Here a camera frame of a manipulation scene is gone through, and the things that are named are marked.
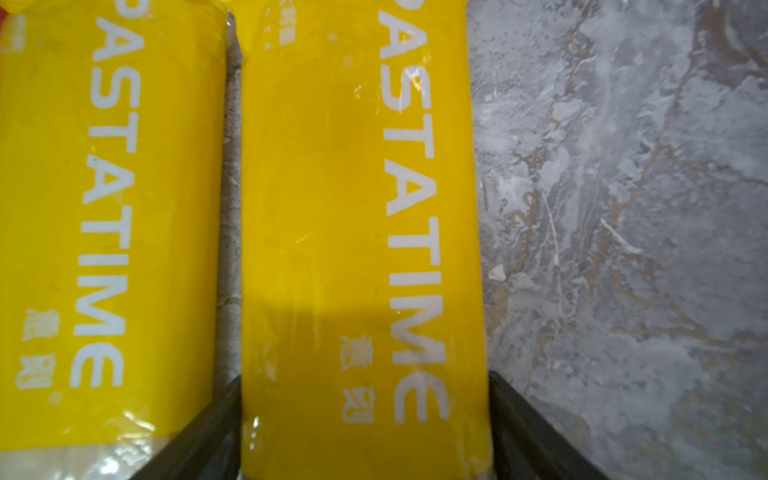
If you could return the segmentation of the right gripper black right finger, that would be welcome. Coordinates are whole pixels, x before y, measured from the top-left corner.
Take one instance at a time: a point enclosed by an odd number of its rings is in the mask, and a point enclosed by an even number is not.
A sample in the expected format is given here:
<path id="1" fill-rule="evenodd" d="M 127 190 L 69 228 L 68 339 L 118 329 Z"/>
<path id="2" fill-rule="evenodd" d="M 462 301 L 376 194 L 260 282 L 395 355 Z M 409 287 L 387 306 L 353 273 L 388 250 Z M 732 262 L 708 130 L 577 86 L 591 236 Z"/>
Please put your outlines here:
<path id="1" fill-rule="evenodd" d="M 607 480 L 499 373 L 489 373 L 494 471 L 502 480 Z"/>

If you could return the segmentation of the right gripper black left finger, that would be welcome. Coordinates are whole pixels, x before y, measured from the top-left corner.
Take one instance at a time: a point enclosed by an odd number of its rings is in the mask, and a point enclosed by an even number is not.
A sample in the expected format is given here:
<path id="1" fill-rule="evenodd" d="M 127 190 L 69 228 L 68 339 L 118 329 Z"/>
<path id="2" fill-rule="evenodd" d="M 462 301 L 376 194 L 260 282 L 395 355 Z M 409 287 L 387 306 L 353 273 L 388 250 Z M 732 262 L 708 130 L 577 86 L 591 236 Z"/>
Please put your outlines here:
<path id="1" fill-rule="evenodd" d="M 241 421 L 242 386 L 237 377 L 132 479 L 237 479 Z"/>

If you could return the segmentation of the yellow spaghetti bag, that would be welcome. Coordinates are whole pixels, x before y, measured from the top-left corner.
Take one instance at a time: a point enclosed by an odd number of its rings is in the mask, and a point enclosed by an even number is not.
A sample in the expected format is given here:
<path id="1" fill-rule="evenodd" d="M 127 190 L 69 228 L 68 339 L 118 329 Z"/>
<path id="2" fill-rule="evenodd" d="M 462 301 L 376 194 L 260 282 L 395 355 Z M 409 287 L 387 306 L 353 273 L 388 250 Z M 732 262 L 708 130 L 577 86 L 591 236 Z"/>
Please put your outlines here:
<path id="1" fill-rule="evenodd" d="M 128 479 L 210 402 L 227 11 L 1 5 L 1 475 Z"/>
<path id="2" fill-rule="evenodd" d="M 242 471 L 493 467 L 463 1 L 232 1 Z"/>

